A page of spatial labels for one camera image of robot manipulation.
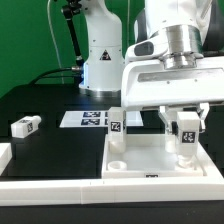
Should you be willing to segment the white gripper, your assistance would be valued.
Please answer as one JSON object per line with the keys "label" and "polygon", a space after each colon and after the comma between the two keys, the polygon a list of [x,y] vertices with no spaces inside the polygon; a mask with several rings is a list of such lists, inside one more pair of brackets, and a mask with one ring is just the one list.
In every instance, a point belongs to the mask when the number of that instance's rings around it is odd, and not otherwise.
{"label": "white gripper", "polygon": [[200,132],[206,130],[209,104],[224,103],[224,59],[199,59],[195,68],[165,70],[159,60],[136,61],[123,72],[121,105],[126,110],[156,110],[172,134],[176,111],[198,105]]}

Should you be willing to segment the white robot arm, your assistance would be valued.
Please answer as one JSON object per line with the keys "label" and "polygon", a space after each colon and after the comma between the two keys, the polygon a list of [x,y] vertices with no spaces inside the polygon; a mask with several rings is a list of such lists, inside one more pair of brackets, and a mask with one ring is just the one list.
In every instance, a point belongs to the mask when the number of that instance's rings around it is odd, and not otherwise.
{"label": "white robot arm", "polygon": [[121,95],[127,111],[159,110],[166,127],[172,109],[195,107],[205,129],[211,104],[224,103],[224,56],[206,57],[202,44],[213,0],[145,0],[136,23],[138,42],[121,52],[121,21],[105,0],[81,0],[89,56],[80,89],[91,95]]}

